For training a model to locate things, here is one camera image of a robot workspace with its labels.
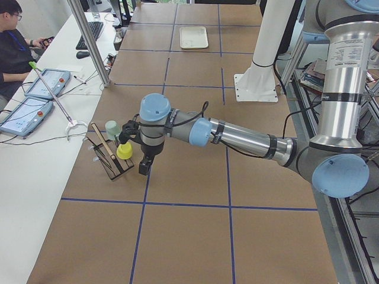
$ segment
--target smartphone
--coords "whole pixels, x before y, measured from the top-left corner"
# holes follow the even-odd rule
[[[52,43],[54,37],[45,38],[43,41],[40,41],[40,45],[43,49],[46,49],[50,43]]]

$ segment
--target yellow cup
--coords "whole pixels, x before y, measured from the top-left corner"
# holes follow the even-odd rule
[[[130,159],[133,155],[133,148],[130,142],[126,142],[125,144],[120,144],[117,147],[116,155],[122,160]]]

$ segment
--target books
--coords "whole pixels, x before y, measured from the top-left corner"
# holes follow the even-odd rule
[[[317,93],[322,93],[325,81],[325,67],[326,62],[322,59],[317,59],[309,64],[301,74],[300,84],[311,91],[315,90]]]

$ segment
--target aluminum rail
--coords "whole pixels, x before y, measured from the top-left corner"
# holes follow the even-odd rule
[[[95,65],[95,68],[99,74],[102,84],[104,87],[109,86],[110,79],[108,73],[104,67],[100,52],[96,46],[94,36],[89,29],[87,24],[87,19],[85,17],[82,5],[79,0],[67,0],[70,5],[73,16],[75,17],[76,22],[78,23],[79,29],[83,35],[85,44],[87,45],[88,51],[91,55],[92,61]]]

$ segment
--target tablet screen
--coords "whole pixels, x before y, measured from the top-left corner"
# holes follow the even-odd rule
[[[23,132],[37,115],[37,111],[42,109],[45,104],[46,102],[27,98],[0,126],[12,131]]]
[[[59,79],[62,78],[64,72],[55,71],[55,70],[46,70],[43,72],[43,79],[46,81],[49,88],[52,90],[57,83],[59,83]],[[28,90],[28,93],[32,93],[33,95],[44,95],[47,96],[50,93],[48,92],[44,83],[39,79],[36,84],[34,84],[31,89]]]

